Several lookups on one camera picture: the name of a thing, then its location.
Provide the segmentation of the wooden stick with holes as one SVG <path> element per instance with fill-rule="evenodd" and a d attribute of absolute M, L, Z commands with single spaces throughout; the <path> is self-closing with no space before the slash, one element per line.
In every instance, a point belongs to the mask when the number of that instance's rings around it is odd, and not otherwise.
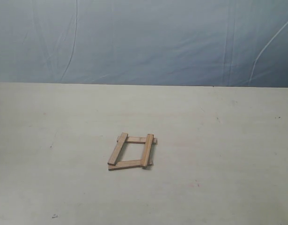
<path fill-rule="evenodd" d="M 134 137 L 128 136 L 125 140 L 126 143 L 135 143 L 135 144 L 145 144 L 146 138 L 145 137 Z M 153 138 L 152 144 L 157 144 L 157 138 Z"/>

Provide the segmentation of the grey fabric backdrop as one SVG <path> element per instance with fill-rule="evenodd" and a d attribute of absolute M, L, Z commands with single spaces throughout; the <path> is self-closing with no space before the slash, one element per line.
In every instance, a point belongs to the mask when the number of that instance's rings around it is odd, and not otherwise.
<path fill-rule="evenodd" d="M 0 0 L 0 82 L 288 87 L 288 0 Z"/>

